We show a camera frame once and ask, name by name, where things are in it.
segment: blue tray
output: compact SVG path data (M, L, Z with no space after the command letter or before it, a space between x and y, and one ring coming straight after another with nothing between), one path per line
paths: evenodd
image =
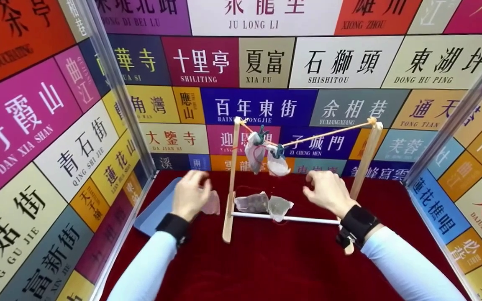
M133 226L142 233L152 236L155 228L163 219L165 214L172 211L172 199L174 187L182 178L176 178L161 192L159 196L144 209L135 219Z

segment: clothesline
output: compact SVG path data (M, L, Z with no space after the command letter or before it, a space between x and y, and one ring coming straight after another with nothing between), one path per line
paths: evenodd
M252 132L254 132L254 131L252 131L252 130L245 124L245 122L246 122L247 120L248 120L248 119L246 119L246 120L241 120L241 125L242 125L244 128L246 128L247 130L249 130L249 132L252 133ZM333 135L333 134L336 134L336 133L341 133L341 132L345 132L345 131L348 131L348 130L352 130L353 128L361 128L361 127L366 126L366 125L374 125L376 122L377 122L377 119L376 119L376 118L370 117L370 118L367 119L367 122L366 122L366 123L363 123L363 124L357 124L357 125L354 125L354 126L350 126L350 127L348 127L348 128L340 128L339 130L331 131L331 132L324 133L324 134L321 134L321 135L315 135L315 136L312 136L312 137L308 137L308 138L304 138L304 139L300 139L300 140L291 141L291 142L289 142L289 143L283 144L282 146L283 146L283 147L286 147L286 146L289 146L289 145L296 145L296 144L303 143L303 142L306 142L306 141L310 141L310 140L313 140L313 139L317 139L317 138L321 138L321 137ZM271 141L267 141L267 140L264 140L264 143L267 143L267 144L270 144L270 145L274 145L274 146L278 146L276 143L272 143Z

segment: red sign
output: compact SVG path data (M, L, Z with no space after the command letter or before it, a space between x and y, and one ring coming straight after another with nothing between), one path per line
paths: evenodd
M346 0L336 36L406 34L421 0Z
M239 87L237 38L162 37L173 86Z
M57 0L0 0L0 80L74 43Z

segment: white horizontal bar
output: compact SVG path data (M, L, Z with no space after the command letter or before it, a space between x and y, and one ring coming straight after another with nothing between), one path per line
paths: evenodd
M272 219L268 214L232 212L233 217L255 217L257 219ZM285 216L284 221L306 222L317 224L339 225L340 222L334 219L309 219L308 217L289 217Z

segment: wooden frame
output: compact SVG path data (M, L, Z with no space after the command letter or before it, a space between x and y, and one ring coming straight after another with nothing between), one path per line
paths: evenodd
M249 131L252 130L245 124L244 120L241 120L240 117L236 117L233 120L233 148L232 148L232 159L231 159L231 169L230 169L230 185L228 188L228 200L226 200L226 212L224 214L224 226L222 228L222 240L226 243L231 242L232 237L232 226L233 226L233 217L258 217L262 219L270 219L270 215L265 214L251 214L251 213L239 213L234 212L235 204L234 199L236 197L236 193L233 190L233 184L235 182L236 176L236 165L237 165L237 148L239 146L239 130L241 126L247 128ZM331 131L325 134L316 135L313 137L309 137L306 139L301 139L297 141L291 141L290 143L286 143L283 146L287 145L294 145L297 143L302 143L304 141L309 141L312 139L316 139L319 137L324 137L328 135L333 135L335 133L348 131L353 128L361 128L366 125L371 125L371 132L369 133L369 137L367 139L366 147L364 149L364 153L362 154L362 159L360 160L360 165L358 166L358 170L356 171L356 175L354 176L354 182L352 183L350 195L351 198L356 200L358 198L358 193L360 192L360 187L364 182L366 173L369 169L369 165L371 164L371 160L373 160L373 156L375 155L375 150L377 149L377 144L379 143L379 139L382 133L382 122L377 122L376 118L368 118L367 123L359 124L356 126L351 126L350 128L341 128L336 131ZM275 143L271 143L270 141L265 141L265 143L276 145ZM286 221L302 221L302 222L312 222L312 223L326 223L326 224L335 224L338 225L341 229L340 219L337 220L333 219L309 219L306 217L289 217L285 216L284 220ZM349 244L349 246L345 249L345 254L350 255L354 252L353 244Z

